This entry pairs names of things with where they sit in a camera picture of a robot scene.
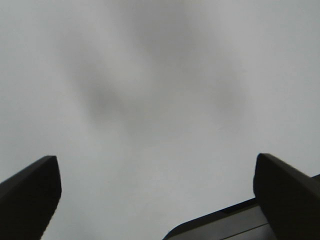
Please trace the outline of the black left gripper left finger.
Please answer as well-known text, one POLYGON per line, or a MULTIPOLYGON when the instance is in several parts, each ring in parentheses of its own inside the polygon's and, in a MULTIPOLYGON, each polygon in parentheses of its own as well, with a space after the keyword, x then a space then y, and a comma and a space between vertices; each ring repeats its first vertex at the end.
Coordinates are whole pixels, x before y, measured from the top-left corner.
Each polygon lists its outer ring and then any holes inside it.
POLYGON ((39 240, 62 194, 57 157, 47 155, 0 184, 0 238, 39 240))

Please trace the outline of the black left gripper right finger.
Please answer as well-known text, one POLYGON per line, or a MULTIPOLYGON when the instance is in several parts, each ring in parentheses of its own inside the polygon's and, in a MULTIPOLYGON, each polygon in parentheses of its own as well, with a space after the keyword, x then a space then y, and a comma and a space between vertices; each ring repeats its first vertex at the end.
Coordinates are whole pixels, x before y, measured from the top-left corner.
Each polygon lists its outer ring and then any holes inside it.
POLYGON ((320 182, 269 154, 256 159, 253 192, 278 240, 320 238, 320 182))

